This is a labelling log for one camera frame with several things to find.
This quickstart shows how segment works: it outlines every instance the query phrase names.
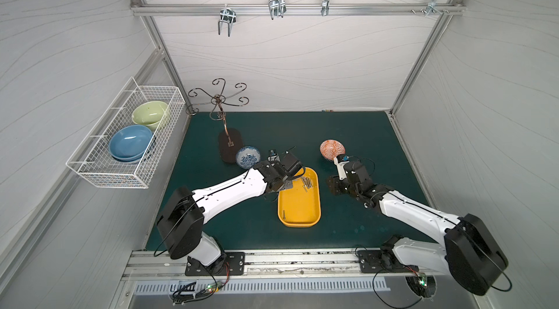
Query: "wall hook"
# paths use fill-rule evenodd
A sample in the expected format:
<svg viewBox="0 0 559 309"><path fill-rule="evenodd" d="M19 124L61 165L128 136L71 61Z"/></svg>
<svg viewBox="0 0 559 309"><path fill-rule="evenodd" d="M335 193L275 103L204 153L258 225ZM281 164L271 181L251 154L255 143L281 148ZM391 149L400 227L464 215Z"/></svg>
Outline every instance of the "wall hook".
<svg viewBox="0 0 559 309"><path fill-rule="evenodd" d="M328 15L328 10L330 9L330 0L322 0L322 11L321 14L323 17Z"/></svg>
<svg viewBox="0 0 559 309"><path fill-rule="evenodd" d="M433 13L437 13L440 15L443 15L443 12L439 11L437 8L435 8L435 6L437 5L437 0L431 0L428 4L427 4L427 8L425 8L424 10L422 10L423 14L427 17L430 14Z"/></svg>
<svg viewBox="0 0 559 309"><path fill-rule="evenodd" d="M221 34L221 26L227 23L227 36L231 37L233 23L237 21L237 15L229 8L222 9L219 13L219 21L217 22L217 34Z"/></svg>
<svg viewBox="0 0 559 309"><path fill-rule="evenodd" d="M284 0L269 0L268 7L270 9L270 17L272 17L272 20L274 20L274 15L276 17L283 18L283 13L287 11Z"/></svg>

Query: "bowl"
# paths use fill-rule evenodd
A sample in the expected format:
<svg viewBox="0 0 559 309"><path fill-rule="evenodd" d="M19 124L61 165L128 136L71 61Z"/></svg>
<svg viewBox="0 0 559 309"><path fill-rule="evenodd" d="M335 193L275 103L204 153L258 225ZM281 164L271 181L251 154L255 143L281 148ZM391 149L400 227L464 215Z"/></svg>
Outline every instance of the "bowl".
<svg viewBox="0 0 559 309"><path fill-rule="evenodd" d="M153 148L155 147L155 145L157 144L157 138L154 136L153 139L151 140L151 145L148 147L148 149L145 151L143 157L140 156L139 158L132 160L132 161L125 161L125 160L119 160L116 157L112 157L113 159L115 159L115 161L118 161L122 164L137 164L138 162L140 162L141 159L144 160L144 162L148 161L149 159L151 159L151 155L153 154Z"/></svg>
<svg viewBox="0 0 559 309"><path fill-rule="evenodd" d="M167 124L169 114L165 115L164 119L163 115L168 107L167 103L160 102L159 100L143 103L132 112L132 122L147 126L151 131L155 132L159 122L161 122L161 128Z"/></svg>
<svg viewBox="0 0 559 309"><path fill-rule="evenodd" d="M260 151L254 146L245 146L237 152L235 161L241 168L249 169L260 161Z"/></svg>
<svg viewBox="0 0 559 309"><path fill-rule="evenodd" d="M153 133L147 126L133 124L115 133L108 143L109 153L117 160L130 162L142 157Z"/></svg>
<svg viewBox="0 0 559 309"><path fill-rule="evenodd" d="M346 148L337 140L328 139L320 144L320 153L325 159L333 161L341 153L346 153Z"/></svg>

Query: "blue bowl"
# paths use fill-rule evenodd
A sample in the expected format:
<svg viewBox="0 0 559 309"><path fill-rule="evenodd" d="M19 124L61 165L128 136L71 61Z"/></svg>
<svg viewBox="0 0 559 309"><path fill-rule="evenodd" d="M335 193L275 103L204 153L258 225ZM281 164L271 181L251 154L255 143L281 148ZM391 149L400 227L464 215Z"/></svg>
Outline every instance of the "blue bowl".
<svg viewBox="0 0 559 309"><path fill-rule="evenodd" d="M249 169L260 161L260 151L254 146L245 146L237 152L235 161L241 168Z"/></svg>
<svg viewBox="0 0 559 309"><path fill-rule="evenodd" d="M120 161L129 162L142 157L153 133L141 124L133 124L116 132L108 143L108 152Z"/></svg>

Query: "white wire basket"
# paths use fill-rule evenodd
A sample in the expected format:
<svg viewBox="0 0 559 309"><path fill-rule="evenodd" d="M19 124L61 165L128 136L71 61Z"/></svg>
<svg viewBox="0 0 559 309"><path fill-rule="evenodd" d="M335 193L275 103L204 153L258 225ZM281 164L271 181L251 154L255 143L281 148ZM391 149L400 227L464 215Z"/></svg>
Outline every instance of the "white wire basket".
<svg viewBox="0 0 559 309"><path fill-rule="evenodd" d="M108 151L109 141L116 132L134 124L132 112L138 106L152 100L165 102L168 107L148 149L137 162L117 161ZM138 86L131 78L66 165L99 188L147 189L184 106L185 99L177 87Z"/></svg>

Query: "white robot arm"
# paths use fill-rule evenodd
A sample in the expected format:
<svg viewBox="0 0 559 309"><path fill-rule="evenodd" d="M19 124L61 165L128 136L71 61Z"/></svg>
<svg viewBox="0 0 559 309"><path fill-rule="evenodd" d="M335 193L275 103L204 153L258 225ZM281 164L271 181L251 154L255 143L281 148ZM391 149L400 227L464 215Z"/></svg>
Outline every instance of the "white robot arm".
<svg viewBox="0 0 559 309"><path fill-rule="evenodd" d="M359 161L345 154L334 159L338 175L327 183L334 195L349 194L388 217L398 219L437 243L393 236L383 244L381 255L386 267L418 265L450 274L468 291L484 295L508 266L508 260L476 216L458 217L411 200L398 191L376 184Z"/></svg>
<svg viewBox="0 0 559 309"><path fill-rule="evenodd" d="M194 191L178 188L156 221L169 256L178 259L187 255L204 266L214 266L223 250L213 237L202 232L203 225L239 202L279 191L286 180L302 176L296 175L301 169L304 174L301 161L286 152L282 160L262 161L240 176L213 187Z"/></svg>

